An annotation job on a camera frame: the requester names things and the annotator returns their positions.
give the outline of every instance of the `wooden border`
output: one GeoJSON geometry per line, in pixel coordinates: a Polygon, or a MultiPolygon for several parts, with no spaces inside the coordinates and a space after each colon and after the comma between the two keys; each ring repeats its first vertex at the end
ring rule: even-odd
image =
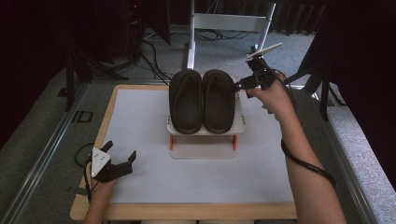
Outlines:
{"type": "MultiPolygon", "coordinates": [[[[102,147],[119,90],[164,91],[167,86],[118,85],[108,104],[102,125],[95,140],[102,147]]],[[[85,189],[84,179],[81,188],[85,189]]],[[[85,196],[76,195],[70,217],[83,220],[89,204],[85,196]]],[[[145,219],[297,219],[294,202],[284,203],[111,203],[104,214],[105,220],[145,219]]]]}

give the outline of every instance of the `shoe rack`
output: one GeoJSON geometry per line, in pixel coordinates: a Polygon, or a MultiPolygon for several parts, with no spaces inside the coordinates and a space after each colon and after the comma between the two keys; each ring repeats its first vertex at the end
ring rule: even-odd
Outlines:
{"type": "Polygon", "coordinates": [[[235,94],[235,114],[230,131],[223,134],[209,132],[203,125],[194,134],[179,133],[167,121],[169,153],[174,159],[232,159],[236,155],[238,134],[244,133],[246,123],[238,92],[235,94]]]}

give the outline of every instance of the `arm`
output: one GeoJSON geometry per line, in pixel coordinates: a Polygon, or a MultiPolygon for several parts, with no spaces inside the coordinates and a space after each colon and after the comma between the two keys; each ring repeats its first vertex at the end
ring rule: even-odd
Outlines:
{"type": "MultiPolygon", "coordinates": [[[[267,91],[252,89],[247,93],[257,97],[265,108],[275,114],[289,152],[323,169],[282,84],[276,80],[267,91]]],[[[346,223],[335,190],[326,178],[289,158],[286,158],[286,165],[299,223],[346,223]]]]}
{"type": "MultiPolygon", "coordinates": [[[[97,181],[92,179],[92,186],[95,186],[97,181]]],[[[103,214],[106,211],[108,201],[110,200],[111,192],[116,185],[116,180],[107,183],[98,183],[92,191],[91,203],[88,212],[84,217],[84,224],[102,224],[103,214]]]]}

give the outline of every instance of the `black slipper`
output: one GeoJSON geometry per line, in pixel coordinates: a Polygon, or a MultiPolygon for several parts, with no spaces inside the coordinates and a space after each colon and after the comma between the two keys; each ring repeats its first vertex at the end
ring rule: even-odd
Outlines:
{"type": "Polygon", "coordinates": [[[233,126],[235,92],[233,79],[220,70],[204,74],[204,125],[211,133],[226,133],[233,126]]]}
{"type": "Polygon", "coordinates": [[[202,78],[190,69],[176,73],[169,83],[169,108],[172,124],[184,134],[202,127],[202,78]]]}

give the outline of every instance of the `person's hand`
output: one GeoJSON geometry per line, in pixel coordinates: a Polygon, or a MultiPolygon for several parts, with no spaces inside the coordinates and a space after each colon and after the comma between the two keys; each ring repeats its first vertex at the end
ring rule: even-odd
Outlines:
{"type": "Polygon", "coordinates": [[[91,203],[87,215],[84,218],[84,224],[99,224],[102,223],[102,217],[106,210],[108,201],[110,200],[111,193],[114,186],[116,186],[117,179],[100,183],[95,179],[91,179],[91,203]]]}
{"type": "MultiPolygon", "coordinates": [[[[285,77],[279,73],[276,73],[283,81],[285,77]]],[[[270,88],[266,91],[262,91],[259,88],[247,90],[247,93],[255,96],[262,101],[263,107],[275,114],[278,121],[290,116],[290,113],[295,113],[293,104],[286,93],[286,90],[282,83],[275,80],[270,88]]]]}

